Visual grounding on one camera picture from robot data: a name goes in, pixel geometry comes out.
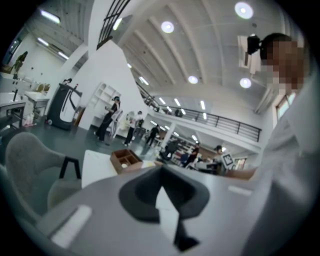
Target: desk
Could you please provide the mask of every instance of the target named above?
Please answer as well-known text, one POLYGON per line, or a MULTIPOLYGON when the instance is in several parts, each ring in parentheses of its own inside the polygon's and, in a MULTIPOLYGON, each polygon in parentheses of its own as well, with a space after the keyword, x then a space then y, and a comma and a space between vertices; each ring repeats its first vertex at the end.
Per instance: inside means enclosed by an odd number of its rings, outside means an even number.
MULTIPOLYGON (((111 155, 109 154, 103 154, 92 150, 85 151, 82 166, 82 188, 85 188, 94 182, 118 175, 110 161, 110 156, 111 155)), ((152 166, 155 166, 154 162, 144 160, 141 168, 152 166)))

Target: floor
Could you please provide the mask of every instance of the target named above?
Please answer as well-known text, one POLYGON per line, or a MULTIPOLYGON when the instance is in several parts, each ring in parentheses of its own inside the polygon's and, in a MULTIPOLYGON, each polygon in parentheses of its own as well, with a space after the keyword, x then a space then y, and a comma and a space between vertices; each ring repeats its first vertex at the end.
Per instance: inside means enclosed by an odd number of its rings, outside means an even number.
MULTIPOLYGON (((37 125, 23 128, 22 130, 36 135, 51 150, 63 153, 69 157, 79 160, 80 169, 83 166, 83 160, 86 150, 92 150, 100 153, 111 154, 113 151, 124 149, 124 138, 116 137, 107 146, 97 140, 94 135, 95 127, 85 130, 74 127, 71 130, 63 130, 54 126, 49 126, 40 121, 37 125)), ((4 137, 0 146, 0 163, 5 165, 5 147, 10 136, 4 137)), ((144 141, 134 141, 128 147, 133 150, 142 160, 155 160, 158 151, 152 147, 145 146, 144 141)), ((44 170, 34 181, 33 190, 28 203, 40 215, 47 211, 47 196, 52 184, 59 178, 60 169, 53 167, 44 170)), ((65 172, 66 179, 75 179, 76 173, 73 164, 68 165, 65 172)))

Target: white wall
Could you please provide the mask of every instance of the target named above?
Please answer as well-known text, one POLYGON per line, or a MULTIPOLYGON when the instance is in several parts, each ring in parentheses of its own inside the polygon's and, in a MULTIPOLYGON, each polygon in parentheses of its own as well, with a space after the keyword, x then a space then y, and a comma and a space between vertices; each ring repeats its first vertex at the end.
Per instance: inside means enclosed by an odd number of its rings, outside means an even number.
MULTIPOLYGON (((38 45, 35 38, 28 34, 12 57, 11 64, 13 65, 25 51, 28 51, 28 55, 19 72, 28 78, 34 78, 37 83, 52 83, 65 61, 47 51, 45 46, 38 45)), ((65 78, 73 78, 77 72, 78 69, 73 68, 65 78)))
POLYGON ((79 84, 82 92, 80 106, 87 106, 100 83, 112 86, 120 94, 123 116, 128 112, 142 111, 145 117, 148 107, 145 105, 135 79, 127 66, 124 52, 111 40, 94 52, 72 80, 71 86, 79 84))

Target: railing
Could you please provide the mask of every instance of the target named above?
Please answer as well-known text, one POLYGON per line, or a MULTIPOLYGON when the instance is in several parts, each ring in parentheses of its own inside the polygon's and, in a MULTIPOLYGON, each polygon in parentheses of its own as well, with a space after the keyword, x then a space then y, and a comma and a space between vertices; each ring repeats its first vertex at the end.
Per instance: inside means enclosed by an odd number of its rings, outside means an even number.
POLYGON ((254 127, 252 125, 235 121, 226 117, 222 117, 219 115, 206 113, 206 119, 204 118, 204 113, 191 110, 191 109, 183 109, 185 114, 182 113, 181 108, 170 106, 169 108, 172 110, 170 112, 167 109, 167 106, 160 106, 167 115, 172 115, 176 117, 180 117, 187 120, 192 120, 197 123, 201 123, 207 126, 217 127, 219 129, 241 135, 247 139, 258 142, 260 137, 261 129, 254 127))
POLYGON ((130 0, 113 0, 107 15, 103 20, 97 49, 112 39, 112 36, 110 36, 112 29, 129 2, 130 0))

